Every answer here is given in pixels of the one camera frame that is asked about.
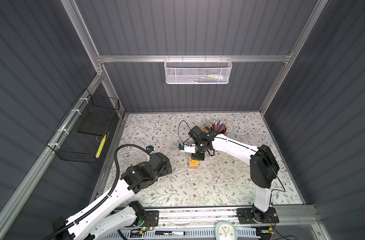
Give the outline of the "light wood block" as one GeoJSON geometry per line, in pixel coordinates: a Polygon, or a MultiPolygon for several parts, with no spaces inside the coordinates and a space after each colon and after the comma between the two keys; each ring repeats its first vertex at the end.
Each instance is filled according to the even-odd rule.
{"type": "Polygon", "coordinates": [[[199,166],[190,166],[189,162],[188,162],[188,166],[189,166],[190,169],[198,169],[198,167],[199,167],[199,166]]]}

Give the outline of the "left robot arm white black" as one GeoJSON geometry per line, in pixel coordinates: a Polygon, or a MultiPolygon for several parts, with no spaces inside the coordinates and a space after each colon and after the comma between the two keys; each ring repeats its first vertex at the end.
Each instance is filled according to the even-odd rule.
{"type": "Polygon", "coordinates": [[[116,230],[141,224],[145,210],[138,202],[131,202],[122,211],[112,214],[120,204],[126,202],[153,185],[159,177],[172,173],[168,157],[153,153],[148,161],[127,168],[114,187],[66,220],[56,220],[49,240],[100,240],[116,230]]]}

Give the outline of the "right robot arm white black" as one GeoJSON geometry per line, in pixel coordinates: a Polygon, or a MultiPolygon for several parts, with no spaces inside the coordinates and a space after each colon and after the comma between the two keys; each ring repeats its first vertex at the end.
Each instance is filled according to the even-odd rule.
{"type": "Polygon", "coordinates": [[[179,144],[179,150],[190,153],[195,160],[203,161],[206,153],[223,152],[247,164],[250,179],[255,185],[255,201],[252,208],[255,213],[268,212],[271,208],[272,183],[277,179],[280,169],[268,146],[243,144],[215,130],[204,132],[197,126],[193,127],[188,135],[193,144],[182,142],[179,144]]]}

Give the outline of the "yellow calculator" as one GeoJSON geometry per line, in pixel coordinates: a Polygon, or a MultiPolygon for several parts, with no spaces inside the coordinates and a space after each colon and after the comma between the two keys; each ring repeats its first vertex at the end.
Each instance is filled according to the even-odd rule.
{"type": "Polygon", "coordinates": [[[210,128],[208,126],[205,126],[203,129],[202,129],[204,132],[208,133],[210,131],[210,128]]]}

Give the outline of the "bundle of pens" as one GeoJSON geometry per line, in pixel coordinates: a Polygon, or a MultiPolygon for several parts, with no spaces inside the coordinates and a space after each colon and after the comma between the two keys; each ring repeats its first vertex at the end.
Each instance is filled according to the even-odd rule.
{"type": "Polygon", "coordinates": [[[213,124],[210,126],[211,130],[215,130],[220,133],[224,128],[227,128],[227,124],[223,121],[213,121],[213,124]]]}

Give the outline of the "yellow marker pen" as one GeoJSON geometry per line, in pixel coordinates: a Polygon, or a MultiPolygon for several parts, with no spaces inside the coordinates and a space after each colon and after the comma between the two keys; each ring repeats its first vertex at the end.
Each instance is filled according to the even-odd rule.
{"type": "Polygon", "coordinates": [[[107,139],[107,135],[104,135],[103,138],[101,139],[100,141],[100,144],[99,144],[99,147],[98,147],[98,150],[95,154],[95,157],[96,159],[98,159],[103,151],[103,148],[104,148],[104,145],[105,145],[105,142],[106,142],[106,139],[107,139]]]}

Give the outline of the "markers in white basket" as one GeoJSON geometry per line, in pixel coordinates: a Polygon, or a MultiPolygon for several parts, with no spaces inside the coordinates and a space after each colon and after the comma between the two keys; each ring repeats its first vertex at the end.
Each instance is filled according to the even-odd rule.
{"type": "Polygon", "coordinates": [[[206,76],[195,76],[189,80],[192,83],[202,84],[227,84],[229,79],[227,75],[206,75],[206,76]]]}

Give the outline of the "black foam pad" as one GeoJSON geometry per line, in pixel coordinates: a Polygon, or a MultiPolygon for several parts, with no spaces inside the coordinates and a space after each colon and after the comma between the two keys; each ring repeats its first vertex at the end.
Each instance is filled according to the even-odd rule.
{"type": "Polygon", "coordinates": [[[103,137],[108,134],[114,120],[113,115],[88,113],[77,131],[80,134],[103,137]]]}

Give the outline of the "white alarm clock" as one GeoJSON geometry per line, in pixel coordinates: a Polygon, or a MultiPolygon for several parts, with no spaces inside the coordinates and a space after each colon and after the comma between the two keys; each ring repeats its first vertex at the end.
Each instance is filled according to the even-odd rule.
{"type": "Polygon", "coordinates": [[[236,240],[237,233],[232,223],[220,221],[215,224],[215,239],[216,240],[236,240]]]}

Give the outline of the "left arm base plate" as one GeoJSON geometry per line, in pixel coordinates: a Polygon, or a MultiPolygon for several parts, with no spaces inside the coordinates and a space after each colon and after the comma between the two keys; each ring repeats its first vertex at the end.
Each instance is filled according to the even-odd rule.
{"type": "Polygon", "coordinates": [[[149,211],[146,210],[146,216],[140,220],[136,220],[133,224],[126,227],[133,228],[144,228],[144,227],[157,227],[159,224],[159,211],[149,211]]]}

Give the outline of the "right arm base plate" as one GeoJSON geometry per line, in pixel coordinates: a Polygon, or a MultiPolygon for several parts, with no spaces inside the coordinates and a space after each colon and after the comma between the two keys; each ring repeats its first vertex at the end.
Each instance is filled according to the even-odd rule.
{"type": "Polygon", "coordinates": [[[279,218],[275,208],[269,207],[266,212],[259,210],[257,207],[238,208],[236,215],[240,224],[277,224],[279,218]]]}

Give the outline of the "aluminium rail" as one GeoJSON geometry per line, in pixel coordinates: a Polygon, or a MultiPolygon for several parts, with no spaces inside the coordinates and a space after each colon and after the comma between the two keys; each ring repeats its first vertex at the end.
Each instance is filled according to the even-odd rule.
{"type": "MultiPolygon", "coordinates": [[[[219,221],[231,222],[235,225],[269,226],[270,224],[240,224],[236,209],[242,207],[208,207],[208,208],[161,208],[144,209],[139,204],[128,206],[112,214],[111,211],[101,213],[94,211],[80,221],[73,221],[76,227],[82,229],[103,229],[108,225],[126,227],[136,220],[146,216],[146,210],[159,211],[158,226],[183,226],[214,224],[219,221]]],[[[282,205],[273,207],[279,218],[277,225],[307,225],[320,221],[312,205],[282,205]]]]}

